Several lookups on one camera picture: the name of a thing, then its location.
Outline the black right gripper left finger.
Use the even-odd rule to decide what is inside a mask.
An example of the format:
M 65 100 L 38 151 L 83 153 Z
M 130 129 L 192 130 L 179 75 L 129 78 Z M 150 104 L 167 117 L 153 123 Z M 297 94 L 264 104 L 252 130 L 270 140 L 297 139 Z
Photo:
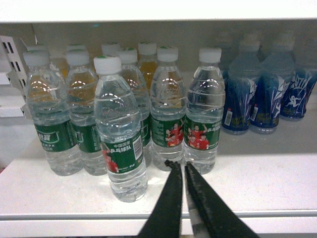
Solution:
M 181 231 L 183 178 L 178 162 L 165 161 L 171 168 L 157 203 L 137 235 L 139 238 L 178 238 Z

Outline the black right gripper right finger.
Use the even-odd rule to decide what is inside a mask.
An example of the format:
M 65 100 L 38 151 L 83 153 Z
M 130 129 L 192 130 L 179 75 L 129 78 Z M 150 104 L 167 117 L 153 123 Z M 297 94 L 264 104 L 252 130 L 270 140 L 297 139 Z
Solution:
M 257 238 L 190 163 L 185 166 L 187 190 L 211 238 Z

